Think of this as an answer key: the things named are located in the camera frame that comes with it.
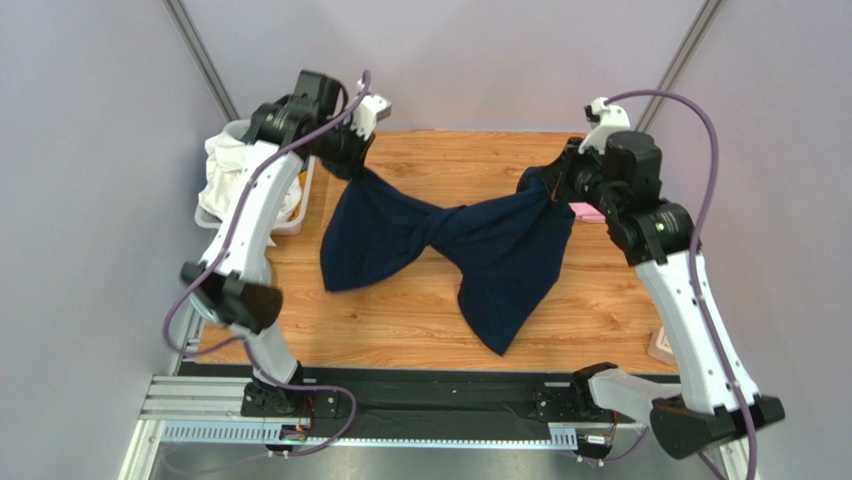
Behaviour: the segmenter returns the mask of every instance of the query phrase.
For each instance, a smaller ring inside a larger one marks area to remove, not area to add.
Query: cable
[[[615,434],[618,433],[618,412],[615,410],[612,411],[612,429],[609,431],[609,443],[610,445],[615,445]]]
[[[239,337],[232,337],[206,350],[201,350],[197,352],[185,352],[185,348],[179,347],[177,343],[171,338],[171,336],[169,335],[169,331],[171,330],[172,321],[174,320],[175,314],[177,313],[183,302],[185,302],[186,299],[189,298],[190,295],[192,295],[192,292],[194,292],[199,287],[199,285],[201,285],[204,280],[206,280],[207,277],[209,277],[210,274],[212,274],[216,270],[216,267],[218,267],[219,264],[222,263],[222,260],[225,259],[225,254],[227,253],[228,248],[231,246],[231,241],[234,238],[234,232],[236,232],[237,230],[237,224],[239,223],[240,216],[243,213],[243,208],[245,207],[246,201],[248,200],[248,196],[251,193],[252,185],[254,185],[254,183],[260,178],[260,175],[263,174],[263,171],[266,170],[270,165],[272,165],[276,160],[283,157],[290,151],[316,140],[317,138],[324,135],[337,125],[343,123],[343,121],[346,120],[348,117],[350,117],[355,112],[355,109],[357,109],[358,106],[361,105],[361,102],[364,101],[364,98],[366,98],[370,92],[370,83],[372,82],[372,75],[370,74],[369,70],[364,70],[364,73],[361,75],[361,81],[364,84],[364,88],[362,88],[358,96],[355,97],[355,101],[352,102],[352,105],[346,107],[346,109],[343,110],[340,115],[334,117],[330,122],[326,123],[325,125],[314,130],[313,132],[305,135],[304,137],[296,140],[295,142],[283,147],[281,150],[278,150],[277,152],[272,154],[269,158],[264,160],[263,163],[261,163],[260,166],[255,169],[252,176],[249,177],[249,180],[246,182],[245,188],[243,188],[243,192],[240,194],[239,200],[237,200],[237,206],[234,210],[234,216],[231,219],[231,224],[228,226],[228,231],[225,233],[225,239],[222,241],[222,248],[219,250],[219,254],[216,256],[215,259],[213,259],[210,265],[208,265],[207,268],[204,269],[201,275],[199,275],[198,278],[195,279],[195,281],[193,281],[189,284],[188,287],[186,287],[186,290],[183,292],[180,298],[178,298],[174,305],[172,305],[172,307],[169,309],[168,313],[166,313],[166,318],[163,321],[162,335],[163,340],[165,340],[166,345],[168,345],[170,349],[192,358],[200,355],[206,355],[208,353],[213,353],[228,344],[240,340]]]
[[[166,345],[170,349],[172,349],[175,352],[178,352],[180,354],[183,354],[185,356],[188,356],[188,357],[197,357],[199,355],[205,355],[205,354],[208,354],[208,353],[215,352],[216,350],[219,350],[220,348],[222,348],[226,345],[229,345],[231,343],[234,343],[234,342],[237,342],[237,341],[243,341],[243,338],[235,336],[235,337],[229,338],[228,340],[225,340],[221,343],[218,343],[218,344],[216,344],[216,345],[214,345],[214,346],[212,346],[212,347],[210,347],[206,350],[187,353],[187,352],[184,351],[185,350],[184,348],[179,347],[177,345],[177,343],[171,338],[171,336],[169,335],[169,331],[171,330],[171,324],[172,324],[172,321],[174,320],[174,316],[177,313],[180,306],[183,304],[183,302],[185,302],[186,299],[189,298],[189,296],[192,294],[192,292],[194,292],[199,287],[199,285],[201,285],[201,283],[204,282],[204,280],[206,280],[207,277],[210,276],[210,274],[216,269],[216,267],[218,267],[219,264],[222,263],[222,260],[224,260],[225,254],[228,251],[228,248],[231,246],[231,241],[233,240],[234,232],[236,231],[236,226],[239,223],[240,216],[242,215],[243,208],[245,207],[246,200],[248,199],[248,195],[249,195],[249,193],[251,193],[251,190],[252,190],[251,185],[254,185],[254,183],[258,180],[258,178],[260,178],[260,175],[263,173],[263,171],[266,170],[270,165],[272,165],[272,163],[274,163],[276,160],[278,160],[282,156],[286,155],[288,152],[315,140],[316,138],[320,137],[321,135],[325,134],[326,132],[328,132],[331,129],[333,129],[334,127],[336,127],[337,125],[340,125],[348,117],[350,117],[355,112],[355,109],[357,109],[358,106],[361,105],[361,102],[364,101],[364,98],[366,98],[367,95],[370,92],[370,84],[372,83],[372,76],[371,76],[369,70],[364,70],[364,73],[361,75],[361,81],[363,83],[363,88],[361,89],[361,92],[359,92],[358,96],[355,97],[355,101],[352,102],[352,105],[346,107],[343,110],[343,112],[341,112],[338,116],[334,117],[327,124],[321,126],[320,128],[311,132],[310,134],[305,135],[304,137],[300,138],[299,140],[296,140],[295,142],[293,142],[293,143],[283,147],[282,149],[278,150],[276,153],[274,153],[269,158],[264,160],[263,163],[261,163],[257,167],[257,169],[255,169],[254,173],[249,178],[249,180],[246,182],[246,186],[243,189],[242,193],[240,194],[240,198],[237,201],[237,206],[234,209],[234,215],[232,217],[231,224],[228,227],[228,231],[225,233],[225,239],[222,241],[222,247],[219,250],[218,255],[210,263],[210,265],[207,266],[207,268],[201,273],[201,275],[199,275],[199,277],[196,278],[195,281],[193,281],[191,284],[189,284],[189,286],[186,288],[186,290],[183,292],[183,294],[180,296],[180,298],[178,298],[178,300],[172,305],[172,307],[166,313],[166,317],[163,321],[162,335],[163,335],[163,340],[165,341]],[[351,410],[349,412],[349,417],[346,419],[346,423],[343,425],[343,427],[338,432],[336,432],[334,435],[332,435],[326,441],[320,443],[319,445],[315,445],[315,446],[308,448],[306,450],[292,452],[292,453],[287,454],[286,456],[303,457],[305,455],[310,455],[312,453],[316,453],[320,450],[323,450],[323,449],[327,448],[328,446],[330,446],[333,442],[338,440],[341,436],[343,436],[343,434],[352,425],[352,422],[355,420],[355,412],[357,410],[357,401],[355,400],[355,395],[351,391],[349,391],[348,389],[343,388],[343,387],[326,386],[326,385],[314,385],[314,386],[288,385],[288,384],[281,382],[278,379],[272,377],[271,375],[269,375],[265,371],[263,371],[263,369],[258,365],[257,360],[255,359],[254,355],[251,352],[251,349],[249,348],[249,346],[245,342],[243,342],[243,347],[245,348],[246,355],[248,355],[249,361],[251,362],[254,369],[264,379],[266,379],[269,383],[271,383],[271,384],[273,384],[273,385],[275,385],[279,388],[283,388],[283,389],[291,390],[291,391],[314,391],[314,392],[317,392],[317,391],[332,391],[332,392],[340,392],[340,393],[343,393],[344,395],[348,396],[350,401],[352,402],[352,407],[351,407]],[[260,460],[260,459],[269,458],[269,457],[270,457],[270,453],[267,452],[267,453],[264,453],[264,454],[254,455],[254,456],[251,456],[251,457],[244,458],[244,459],[239,460],[237,462],[234,462],[230,465],[225,465],[225,466],[217,467],[217,468],[211,468],[211,469],[207,469],[207,470],[198,470],[198,471],[189,471],[189,470],[182,470],[182,469],[176,468],[168,462],[166,456],[164,456],[162,458],[161,462],[166,469],[168,469],[169,471],[171,471],[173,473],[176,473],[176,474],[179,474],[179,475],[184,475],[184,476],[202,476],[202,475],[209,475],[209,474],[214,474],[214,473],[225,472],[225,471],[237,468],[241,465],[245,465],[246,463],[250,463],[250,462],[253,462],[255,460]]]
[[[244,342],[243,347],[245,347],[245,349],[246,349],[246,355],[248,355],[249,362],[251,362],[251,365],[254,368],[254,370],[261,377],[263,377],[268,383],[271,383],[278,388],[282,388],[284,390],[290,390],[290,391],[293,391],[293,392],[323,392],[323,391],[339,392],[339,393],[342,393],[342,394],[346,395],[347,397],[349,397],[349,400],[352,402],[352,407],[349,410],[349,416],[346,418],[346,423],[343,424],[343,427],[341,427],[340,430],[338,430],[336,433],[334,433],[334,435],[328,437],[328,439],[326,439],[324,442],[320,443],[319,445],[314,445],[313,447],[310,447],[308,449],[298,450],[298,451],[295,451],[295,452],[288,452],[286,454],[285,453],[278,453],[278,452],[262,453],[262,454],[258,454],[258,455],[253,455],[251,457],[246,457],[242,460],[238,460],[238,461],[231,463],[231,464],[228,464],[228,465],[224,465],[224,466],[216,467],[216,468],[210,468],[210,469],[207,469],[207,470],[183,470],[183,469],[174,467],[174,466],[172,466],[172,464],[170,464],[168,462],[168,455],[164,455],[163,458],[160,460],[160,462],[163,464],[163,466],[166,469],[168,469],[172,473],[176,473],[178,475],[187,476],[187,477],[201,477],[201,476],[204,476],[204,475],[212,475],[214,473],[227,472],[229,470],[233,470],[233,469],[235,469],[239,466],[245,465],[247,463],[251,463],[251,462],[254,462],[256,460],[261,460],[261,459],[264,459],[264,458],[270,458],[272,456],[285,457],[285,458],[286,457],[304,457],[304,456],[310,455],[312,453],[317,453],[320,450],[324,450],[324,449],[330,447],[332,443],[334,443],[338,439],[340,439],[340,437],[342,437],[343,434],[346,433],[347,430],[349,430],[349,427],[352,426],[352,422],[355,421],[355,413],[358,409],[358,402],[357,402],[357,400],[355,400],[355,394],[353,394],[351,390],[344,388],[344,387],[337,387],[337,386],[332,386],[332,385],[289,385],[289,384],[286,384],[284,382],[279,381],[278,379],[276,379],[272,375],[269,375],[265,371],[263,371],[263,369],[258,364],[257,359],[251,353],[251,348],[248,346],[248,344],[246,344]]]
[[[249,348],[248,345],[245,345],[245,348],[246,355],[248,355],[252,367],[254,367],[255,371],[259,373],[260,376],[262,376],[264,379],[266,379],[268,383],[271,383],[278,388],[290,390],[293,392],[339,392],[349,397],[349,401],[352,402],[352,408],[349,411],[349,417],[346,418],[346,423],[343,424],[343,427],[341,427],[340,430],[338,430],[334,435],[328,437],[326,441],[320,443],[319,445],[310,447],[307,450],[292,452],[289,454],[289,456],[304,457],[305,455],[310,455],[312,453],[319,452],[320,450],[324,450],[325,448],[328,448],[332,443],[337,441],[337,439],[342,437],[347,430],[349,430],[349,427],[352,425],[352,422],[355,421],[355,411],[357,410],[358,406],[358,402],[355,400],[355,394],[353,394],[349,389],[332,385],[288,385],[264,372],[260,365],[257,363],[257,360],[255,359],[254,355],[251,353],[251,348]]]
[[[649,427],[645,427],[645,430],[642,430],[642,435],[640,435],[639,438],[636,439],[636,443],[634,443],[633,446],[630,447],[629,450],[627,450],[626,452],[624,452],[623,454],[621,454],[621,455],[619,455],[615,458],[608,458],[606,460],[603,459],[603,458],[586,458],[586,457],[583,457],[581,455],[577,455],[573,451],[568,451],[567,453],[563,453],[563,452],[560,452],[560,453],[562,453],[563,455],[570,455],[570,456],[573,456],[575,458],[578,458],[579,459],[578,461],[587,463],[587,464],[589,464],[593,467],[603,467],[605,465],[617,465],[619,463],[626,461],[627,459],[629,459],[633,455],[635,455],[636,452],[639,451],[639,447],[641,447],[645,443],[645,441],[648,440],[648,434],[649,433],[651,433],[651,429]]]
[[[700,458],[701,461],[704,462],[704,465],[707,465],[707,468],[710,469],[710,473],[712,473],[714,477],[719,480],[727,480],[725,476],[722,475],[722,472],[720,472],[719,469],[716,468],[716,465],[713,465],[713,462],[711,462],[710,459],[707,458],[707,455],[704,455],[704,452],[698,452],[698,458]]]
[[[731,365],[731,360],[725,352],[725,347],[722,345],[722,340],[719,337],[719,331],[716,329],[716,324],[713,323],[710,309],[707,308],[707,303],[704,301],[704,293],[701,290],[701,282],[698,278],[698,246],[701,239],[701,231],[704,229],[704,222],[707,220],[707,213],[710,210],[710,203],[713,200],[713,193],[716,190],[716,179],[719,175],[719,136],[716,134],[716,128],[707,113],[701,109],[692,100],[678,95],[676,93],[664,92],[662,90],[635,90],[625,92],[614,97],[608,98],[604,104],[609,105],[619,100],[632,97],[642,96],[658,96],[665,97],[690,108],[707,129],[707,134],[710,137],[710,175],[707,178],[707,188],[704,192],[704,199],[701,201],[701,209],[698,212],[698,218],[695,221],[695,229],[692,232],[692,238],[689,240],[689,278],[692,282],[692,291],[695,294],[695,300],[698,302],[698,308],[701,311],[701,316],[704,318],[704,324],[707,326],[707,331],[710,333],[710,338],[713,341],[713,347],[716,349],[716,354],[719,356],[719,362],[722,364],[722,369],[725,371],[725,376],[728,379],[728,384],[732,387],[734,396],[737,398],[737,404],[743,414],[743,420],[746,426],[746,435],[748,437],[748,471],[746,473],[747,480],[754,480],[757,474],[757,432],[754,427],[754,418],[751,416],[748,402],[743,395],[740,384],[737,381],[734,367]]]

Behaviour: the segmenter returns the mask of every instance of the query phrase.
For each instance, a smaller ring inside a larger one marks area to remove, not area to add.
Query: white wall
[[[0,471],[116,478],[223,118],[158,1],[0,3]]]
[[[587,130],[583,105],[659,82],[701,0],[185,0],[240,113],[299,70],[394,102],[383,128]],[[644,100],[625,104],[638,120]]]
[[[721,136],[703,235],[713,293],[761,390],[787,419],[760,433],[763,478],[848,478],[852,439],[852,4],[727,2],[678,85]],[[700,123],[669,102],[651,132],[664,193],[697,211]]]

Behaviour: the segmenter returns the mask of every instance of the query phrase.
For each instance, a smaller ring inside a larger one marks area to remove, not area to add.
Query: wooden table
[[[514,192],[521,173],[546,165],[568,134],[381,132],[367,165],[402,192],[443,207]],[[267,253],[284,291],[279,321],[304,365],[503,371],[573,371],[610,361],[630,372],[675,372],[646,353],[659,316],[604,225],[576,223],[559,281],[505,356],[485,348],[456,303],[458,268],[427,248],[388,280],[329,294],[320,241],[345,182],[318,167],[302,232]],[[201,348],[230,337],[206,326]],[[247,363],[232,344],[201,362]]]

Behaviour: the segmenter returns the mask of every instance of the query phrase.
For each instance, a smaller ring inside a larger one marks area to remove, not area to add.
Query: black cloth
[[[431,245],[462,272],[458,302],[470,328],[504,354],[559,278],[574,223],[567,203],[550,201],[540,171],[527,169],[514,195],[445,209],[365,169],[347,185],[323,237],[326,290],[380,282]]]

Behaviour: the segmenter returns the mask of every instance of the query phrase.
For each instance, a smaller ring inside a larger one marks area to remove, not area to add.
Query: robotic arm
[[[671,338],[681,385],[660,385],[600,364],[575,373],[573,388],[590,412],[613,410],[650,425],[666,452],[680,459],[745,435],[743,412],[693,295],[692,219],[659,196],[662,152],[654,139],[628,131],[624,109],[605,102],[599,98],[586,107],[595,128],[585,139],[569,139],[542,179],[554,201],[588,202],[605,216],[610,239],[636,269]],[[783,419],[781,402],[762,396],[740,361],[707,286],[703,255],[696,260],[710,321],[756,427]]]
[[[227,326],[249,347],[255,372],[246,386],[246,416],[268,416],[270,409],[287,415],[302,405],[297,394],[268,381],[272,377],[282,384],[299,384],[302,375],[278,325],[283,296],[269,286],[265,247],[275,212],[308,156],[319,157],[337,177],[357,176],[376,124],[390,115],[390,102],[362,92],[363,100],[351,115],[327,128],[341,118],[332,119],[341,94],[345,104],[346,92],[339,82],[303,71],[293,94],[262,105],[252,115],[242,172],[243,184],[251,182],[251,188],[239,202],[231,202],[216,239],[201,260],[184,264],[181,271],[182,281],[190,285],[224,255],[195,290],[193,306],[208,321]],[[659,311],[672,340],[681,384],[661,385],[612,364],[593,365],[574,373],[572,405],[581,416],[597,417],[612,410],[650,425],[674,458],[740,437],[746,427],[737,392],[726,378],[708,324],[692,294],[688,270],[692,219],[682,206],[659,196],[662,152],[651,136],[628,131],[627,114],[618,105],[597,99],[586,107],[586,114],[594,125],[592,132],[585,139],[569,139],[541,177],[553,201],[588,202],[606,217],[610,238],[636,269]],[[270,157],[284,146],[308,139],[270,163]],[[226,244],[229,247],[223,254]],[[755,425],[763,427],[783,419],[781,402],[760,394],[734,350],[706,287],[700,254],[697,265],[709,321],[734,365],[736,384],[747,399]],[[252,407],[263,413],[248,413]]]
[[[345,107],[348,95],[337,80],[302,71],[293,94],[258,108],[252,114],[247,133],[246,158],[237,188],[242,190],[279,149],[328,124],[341,94]],[[269,286],[271,275],[265,251],[276,212],[288,187],[298,178],[304,159],[310,155],[320,157],[323,165],[337,176],[358,175],[375,138],[376,124],[387,118],[390,111],[390,102],[379,95],[367,94],[351,118],[265,166],[251,185],[239,218],[236,213],[240,202],[232,201],[216,238],[200,262],[183,265],[181,280],[189,285],[214,262],[222,246],[229,243],[221,263],[193,294],[192,303],[203,318],[227,326],[246,342],[255,364],[253,383],[246,387],[246,394],[258,404],[272,402],[282,413],[301,406],[300,398],[291,398],[291,393],[281,392],[267,381],[270,376],[285,384],[301,383],[301,366],[287,348],[278,324],[283,295]],[[228,239],[234,222],[236,228]]]

